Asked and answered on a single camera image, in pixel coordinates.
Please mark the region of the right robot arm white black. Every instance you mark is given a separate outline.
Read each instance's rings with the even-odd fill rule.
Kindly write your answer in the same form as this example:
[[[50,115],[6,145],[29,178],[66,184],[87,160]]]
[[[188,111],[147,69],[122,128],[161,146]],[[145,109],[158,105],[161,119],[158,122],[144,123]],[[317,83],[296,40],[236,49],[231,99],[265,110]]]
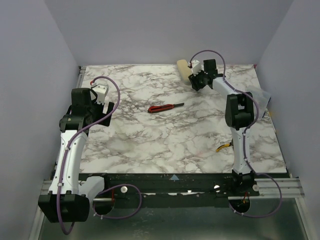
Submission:
[[[250,127],[256,121],[252,94],[234,88],[224,73],[219,74],[215,59],[205,60],[203,64],[192,60],[188,67],[191,69],[188,78],[195,91],[209,86],[226,100],[225,122],[231,130],[234,151],[230,189],[234,193],[246,191],[255,184],[249,145]]]

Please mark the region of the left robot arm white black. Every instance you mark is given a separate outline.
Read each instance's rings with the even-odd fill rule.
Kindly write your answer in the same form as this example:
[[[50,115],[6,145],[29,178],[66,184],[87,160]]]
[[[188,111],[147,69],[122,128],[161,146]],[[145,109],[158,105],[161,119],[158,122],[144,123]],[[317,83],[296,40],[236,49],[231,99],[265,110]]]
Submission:
[[[48,192],[38,198],[38,206],[51,223],[86,221],[93,199],[105,187],[100,176],[88,177],[80,183],[79,173],[89,135],[87,127],[114,109],[115,104],[110,102],[107,112],[103,112],[108,90],[107,85],[99,84],[71,91],[71,105],[59,121],[60,150],[55,174]]]

